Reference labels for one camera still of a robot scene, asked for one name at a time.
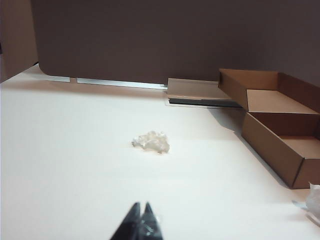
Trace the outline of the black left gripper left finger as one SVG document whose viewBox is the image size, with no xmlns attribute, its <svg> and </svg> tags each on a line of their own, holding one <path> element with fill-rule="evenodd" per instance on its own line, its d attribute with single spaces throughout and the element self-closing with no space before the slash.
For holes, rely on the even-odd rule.
<svg viewBox="0 0 320 240">
<path fill-rule="evenodd" d="M 114 232 L 111 240 L 137 240 L 138 228 L 140 224 L 141 205 L 139 202 L 135 202 L 117 230 Z"/>
</svg>

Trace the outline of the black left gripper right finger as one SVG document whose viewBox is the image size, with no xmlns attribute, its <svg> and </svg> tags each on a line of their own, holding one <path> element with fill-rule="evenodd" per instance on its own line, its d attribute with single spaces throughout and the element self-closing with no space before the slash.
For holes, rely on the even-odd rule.
<svg viewBox="0 0 320 240">
<path fill-rule="evenodd" d="M 163 240 L 160 224 L 153 213 L 149 202 L 146 203 L 143 214 L 140 218 L 140 239 L 141 240 Z"/>
</svg>

